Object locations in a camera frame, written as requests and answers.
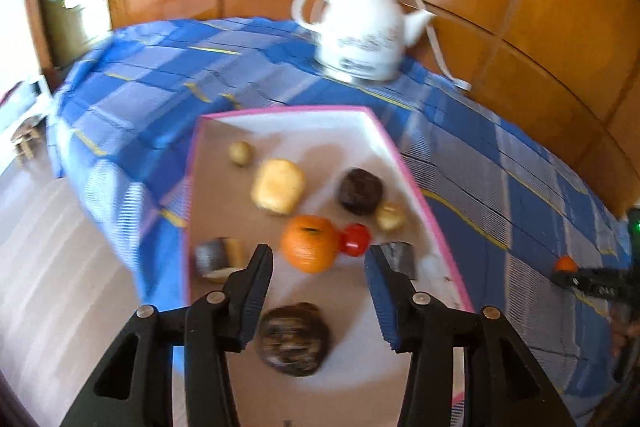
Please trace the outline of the large orange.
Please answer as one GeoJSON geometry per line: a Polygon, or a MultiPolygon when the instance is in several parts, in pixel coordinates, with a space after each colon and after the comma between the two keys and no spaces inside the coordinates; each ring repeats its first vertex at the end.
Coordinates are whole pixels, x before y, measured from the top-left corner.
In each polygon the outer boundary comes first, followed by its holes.
{"type": "Polygon", "coordinates": [[[339,252],[337,228],[320,216],[295,216],[288,220],[281,235],[281,255],[292,267],[305,273],[329,270],[339,252]]]}

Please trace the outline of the blue plaid tablecloth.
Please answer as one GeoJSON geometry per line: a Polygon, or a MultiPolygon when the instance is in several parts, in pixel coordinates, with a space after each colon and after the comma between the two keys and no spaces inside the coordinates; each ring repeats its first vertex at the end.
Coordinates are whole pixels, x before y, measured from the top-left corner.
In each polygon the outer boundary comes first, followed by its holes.
{"type": "Polygon", "coordinates": [[[79,60],[47,123],[57,176],[134,274],[146,303],[181,306],[189,147],[198,117],[237,108],[366,106],[424,192],[475,306],[508,309],[585,425],[614,386],[608,307],[553,286],[555,259],[622,269],[625,222],[523,130],[405,60],[374,87],[323,78],[292,22],[161,20],[79,60]]]}

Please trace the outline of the red tomato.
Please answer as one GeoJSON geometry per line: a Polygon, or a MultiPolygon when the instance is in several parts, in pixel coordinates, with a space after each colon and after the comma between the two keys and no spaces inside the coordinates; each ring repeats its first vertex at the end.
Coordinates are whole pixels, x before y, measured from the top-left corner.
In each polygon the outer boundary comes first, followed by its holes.
{"type": "Polygon", "coordinates": [[[341,253],[349,257],[361,257],[371,244],[371,233],[361,223],[347,225],[340,233],[341,253]]]}

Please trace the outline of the dark-skinned cut fruit piece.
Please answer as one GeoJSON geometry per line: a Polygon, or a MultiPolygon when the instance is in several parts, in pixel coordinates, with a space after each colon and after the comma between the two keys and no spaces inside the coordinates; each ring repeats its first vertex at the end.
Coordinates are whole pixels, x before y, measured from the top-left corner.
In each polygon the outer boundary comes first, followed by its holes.
{"type": "Polygon", "coordinates": [[[196,245],[193,254],[198,276],[215,283],[224,283],[232,273],[244,270],[247,264],[242,242],[231,237],[216,237],[196,245]]]}

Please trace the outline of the small orange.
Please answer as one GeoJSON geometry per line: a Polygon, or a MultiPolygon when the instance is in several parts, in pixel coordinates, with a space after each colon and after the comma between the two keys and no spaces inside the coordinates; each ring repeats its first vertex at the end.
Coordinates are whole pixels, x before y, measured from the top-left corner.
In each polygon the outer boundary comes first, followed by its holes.
{"type": "Polygon", "coordinates": [[[553,272],[554,273],[576,273],[579,270],[578,264],[576,261],[570,256],[562,256],[559,257],[558,260],[555,261],[553,272]]]}

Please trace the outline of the dark round fruit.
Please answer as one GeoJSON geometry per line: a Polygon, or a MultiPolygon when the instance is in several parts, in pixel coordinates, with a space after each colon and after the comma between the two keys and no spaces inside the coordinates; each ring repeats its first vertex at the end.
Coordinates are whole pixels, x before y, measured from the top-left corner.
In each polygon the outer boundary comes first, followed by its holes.
{"type": "Polygon", "coordinates": [[[337,189],[337,202],[356,216],[369,216],[378,208],[384,195],[382,180],[361,168],[350,169],[337,189]]]}

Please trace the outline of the small wooden stool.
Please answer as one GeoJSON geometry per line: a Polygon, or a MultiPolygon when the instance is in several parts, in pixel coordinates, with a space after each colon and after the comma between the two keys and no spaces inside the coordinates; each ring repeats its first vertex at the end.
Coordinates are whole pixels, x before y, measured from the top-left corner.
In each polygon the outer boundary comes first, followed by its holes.
{"type": "Polygon", "coordinates": [[[38,130],[38,124],[29,121],[20,124],[11,136],[17,164],[23,166],[25,160],[34,159],[36,153],[32,143],[38,145],[40,142],[42,142],[42,135],[38,130]]]}

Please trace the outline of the white ceramic electric kettle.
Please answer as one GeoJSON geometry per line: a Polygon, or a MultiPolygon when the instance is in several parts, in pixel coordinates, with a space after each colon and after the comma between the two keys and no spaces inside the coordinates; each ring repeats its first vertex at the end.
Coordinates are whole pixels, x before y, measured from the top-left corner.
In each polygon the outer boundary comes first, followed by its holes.
{"type": "Polygon", "coordinates": [[[434,18],[422,0],[293,0],[291,16],[316,36],[326,75],[372,82],[397,78],[434,18]]]}

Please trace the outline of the yellow peeled fruit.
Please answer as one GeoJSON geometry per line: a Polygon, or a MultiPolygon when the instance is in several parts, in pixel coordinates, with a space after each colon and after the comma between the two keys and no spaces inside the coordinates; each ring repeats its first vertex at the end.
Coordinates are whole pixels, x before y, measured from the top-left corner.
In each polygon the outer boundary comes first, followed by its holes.
{"type": "Polygon", "coordinates": [[[259,209],[288,216],[302,198],[305,187],[305,173],[293,161],[270,158],[258,167],[250,197],[259,209]]]}

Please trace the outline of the small yellow-brown fruit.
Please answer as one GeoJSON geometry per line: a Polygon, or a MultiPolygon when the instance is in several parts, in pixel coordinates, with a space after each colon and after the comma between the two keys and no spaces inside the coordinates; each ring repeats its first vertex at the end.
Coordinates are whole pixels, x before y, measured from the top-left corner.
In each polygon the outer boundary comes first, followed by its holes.
{"type": "Polygon", "coordinates": [[[228,154],[233,165],[245,168],[253,164],[255,147],[246,141],[235,141],[230,144],[228,154]]]}

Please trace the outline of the pink-rimmed white tray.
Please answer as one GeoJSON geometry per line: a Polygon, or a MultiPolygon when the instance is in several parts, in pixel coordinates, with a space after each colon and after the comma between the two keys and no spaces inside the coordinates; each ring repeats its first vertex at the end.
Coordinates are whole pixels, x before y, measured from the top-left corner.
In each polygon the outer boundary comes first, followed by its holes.
{"type": "Polygon", "coordinates": [[[228,358],[244,426],[393,426],[409,355],[384,340],[363,251],[410,246],[401,269],[454,309],[471,301],[442,231],[408,167],[363,107],[241,110],[198,121],[191,145],[184,240],[186,299],[221,288],[216,239],[234,267],[256,246],[273,252],[264,307],[311,303],[329,327],[328,355],[306,377],[262,361],[265,337],[228,358]]]}

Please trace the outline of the dark dried fruit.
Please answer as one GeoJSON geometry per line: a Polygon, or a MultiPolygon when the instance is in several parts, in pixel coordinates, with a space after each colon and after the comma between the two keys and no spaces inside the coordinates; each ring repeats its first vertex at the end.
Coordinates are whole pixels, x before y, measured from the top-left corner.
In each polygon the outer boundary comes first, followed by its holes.
{"type": "Polygon", "coordinates": [[[258,357],[281,374],[314,375],[332,348],[332,332],[313,303],[277,307],[266,312],[257,326],[258,357]]]}

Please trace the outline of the small yellow fruit piece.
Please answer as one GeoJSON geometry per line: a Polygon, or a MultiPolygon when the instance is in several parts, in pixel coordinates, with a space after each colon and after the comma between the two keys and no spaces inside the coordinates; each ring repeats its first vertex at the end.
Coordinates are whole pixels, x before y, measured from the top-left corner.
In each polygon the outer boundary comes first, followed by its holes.
{"type": "Polygon", "coordinates": [[[404,226],[405,211],[394,202],[382,202],[375,210],[375,221],[381,231],[393,232],[404,226]]]}

